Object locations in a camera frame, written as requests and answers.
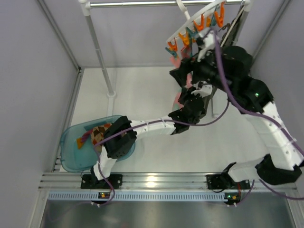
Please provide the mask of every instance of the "gray wall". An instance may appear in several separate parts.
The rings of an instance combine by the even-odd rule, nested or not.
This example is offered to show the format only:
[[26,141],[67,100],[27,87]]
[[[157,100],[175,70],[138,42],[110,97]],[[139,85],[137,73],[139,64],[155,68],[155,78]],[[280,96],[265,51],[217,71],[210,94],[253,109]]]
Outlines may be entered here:
[[[303,9],[304,1],[292,1],[252,69],[253,77],[267,83],[282,119],[301,148],[304,148]],[[304,196],[303,177],[298,187]]]
[[76,71],[34,0],[0,9],[0,221],[24,228]]
[[[95,49],[77,0],[46,0],[78,63],[97,67]],[[239,44],[252,53],[282,0],[255,0]],[[202,6],[188,7],[193,15]],[[227,5],[231,21],[239,5]],[[186,21],[177,6],[93,9],[92,19],[108,66],[171,66],[166,40]]]

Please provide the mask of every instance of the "orange clothespin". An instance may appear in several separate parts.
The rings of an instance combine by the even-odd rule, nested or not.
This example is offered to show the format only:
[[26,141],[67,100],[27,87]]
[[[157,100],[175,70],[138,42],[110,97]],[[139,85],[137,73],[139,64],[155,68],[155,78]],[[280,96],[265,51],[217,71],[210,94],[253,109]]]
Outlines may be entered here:
[[176,39],[174,38],[174,45],[171,42],[168,42],[171,51],[177,51]]
[[224,2],[220,5],[220,16],[218,12],[214,12],[215,20],[217,21],[218,26],[221,28],[224,25],[224,16],[225,16],[225,8],[224,8]]
[[206,24],[206,26],[210,27],[210,24],[211,24],[211,18],[208,16],[207,17],[207,24]]
[[182,42],[184,43],[185,46],[188,46],[190,44],[190,40],[189,40],[189,34],[186,31],[186,36],[183,36],[181,33],[179,33],[179,37],[182,40]]
[[195,22],[195,20],[193,21],[193,24],[194,24],[194,26],[195,26],[195,28],[196,28],[196,30],[197,30],[198,32],[202,31],[202,30],[204,29],[204,24],[205,24],[204,15],[201,15],[201,17],[200,17],[200,25],[198,25],[198,24]]

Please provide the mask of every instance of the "robotic arm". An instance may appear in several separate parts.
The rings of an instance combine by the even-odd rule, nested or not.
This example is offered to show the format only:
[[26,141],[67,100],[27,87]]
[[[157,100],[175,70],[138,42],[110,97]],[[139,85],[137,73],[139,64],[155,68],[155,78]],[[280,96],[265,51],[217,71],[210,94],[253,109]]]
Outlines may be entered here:
[[[186,85],[187,74],[192,72],[194,86],[183,88],[179,98],[183,108],[157,120],[133,121],[123,116],[104,133],[104,138],[108,138],[122,130],[142,125],[104,143],[100,167],[105,177],[110,175],[116,160],[127,154],[136,140],[159,134],[174,135],[188,130],[189,125],[183,125],[181,122],[197,124],[206,113],[203,98],[211,94],[211,85],[224,91],[212,49],[214,45],[210,43],[210,36],[213,35],[210,33],[201,40],[196,55],[184,58],[179,68],[170,71],[170,75],[181,86]],[[285,129],[285,126],[266,84],[248,75],[252,56],[237,46],[227,46],[221,52],[226,80],[237,103],[245,110],[274,118],[281,127],[261,117],[241,112],[260,135],[268,153],[257,160],[229,164],[217,181],[227,188],[236,182],[252,179],[262,179],[272,185],[295,182],[302,174],[299,167],[302,166],[303,155],[293,146],[293,141],[282,133],[280,128]],[[92,167],[91,174],[93,178],[102,180],[98,164]]]

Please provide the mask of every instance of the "drying rack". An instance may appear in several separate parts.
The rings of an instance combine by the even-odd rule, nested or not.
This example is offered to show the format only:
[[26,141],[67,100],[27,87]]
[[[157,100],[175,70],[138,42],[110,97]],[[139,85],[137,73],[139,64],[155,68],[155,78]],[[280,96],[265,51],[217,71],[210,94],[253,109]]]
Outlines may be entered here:
[[[113,7],[153,7],[153,6],[177,6],[176,1],[139,1],[139,2],[89,2],[87,0],[79,0],[82,8],[82,12],[85,16],[92,41],[94,43],[96,55],[100,68],[102,70],[105,83],[108,89],[107,97],[109,99],[107,115],[112,115],[113,105],[116,97],[116,92],[111,84],[107,68],[105,66],[105,61],[100,49],[100,45],[95,32],[94,24],[91,18],[91,10],[97,8],[113,8]],[[182,1],[185,6],[193,5],[207,5],[214,2],[213,0],[187,0]],[[239,4],[242,5],[243,0],[227,0],[226,4]],[[243,25],[247,19],[249,11],[244,11],[240,18],[240,26],[237,34],[233,40],[233,44],[238,41],[239,34],[243,28]],[[79,92],[81,78],[83,75],[83,70],[79,71],[76,79],[76,84],[72,92],[70,99],[69,109],[66,113],[66,120],[63,129],[66,129],[72,119],[73,109],[77,100],[77,94]],[[54,162],[54,169],[59,170],[60,167],[60,148],[57,150],[57,160]],[[175,196],[177,192],[182,190],[182,194],[187,194],[188,196],[193,195],[196,197],[198,191],[201,193],[199,195],[200,199],[206,199],[207,195],[212,195],[212,192],[207,188],[207,178],[206,175],[215,173],[120,173],[123,175],[123,184],[118,190],[121,199],[123,195],[126,194],[128,200],[132,195],[137,196],[143,195],[143,192],[148,192],[153,195],[157,192],[165,192],[167,195]],[[39,189],[38,197],[36,201],[35,210],[33,212],[30,227],[39,227],[42,221],[43,213],[46,207],[47,199],[53,200],[69,200],[67,194],[73,195],[74,200],[93,200],[94,192],[88,190],[80,189],[81,177],[78,173],[66,173],[66,172],[46,172],[43,174]],[[283,186],[272,186],[276,191],[283,193],[291,197],[299,197],[299,193],[296,189],[294,183],[287,184]],[[256,181],[253,192],[266,192],[267,189],[259,182]],[[301,201],[289,200],[288,206],[290,208],[292,218],[297,227],[302,227],[304,224],[303,212],[304,205]]]

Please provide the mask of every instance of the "patterned fabric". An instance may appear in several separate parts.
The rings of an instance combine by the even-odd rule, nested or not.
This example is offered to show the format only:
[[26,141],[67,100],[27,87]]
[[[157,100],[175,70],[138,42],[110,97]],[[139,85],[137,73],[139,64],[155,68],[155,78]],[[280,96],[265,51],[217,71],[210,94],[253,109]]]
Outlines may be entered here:
[[[105,125],[101,125],[92,129],[91,142],[93,145],[104,139],[104,133],[111,125],[111,123],[106,123]],[[101,152],[102,148],[102,145],[95,147],[97,152]]]

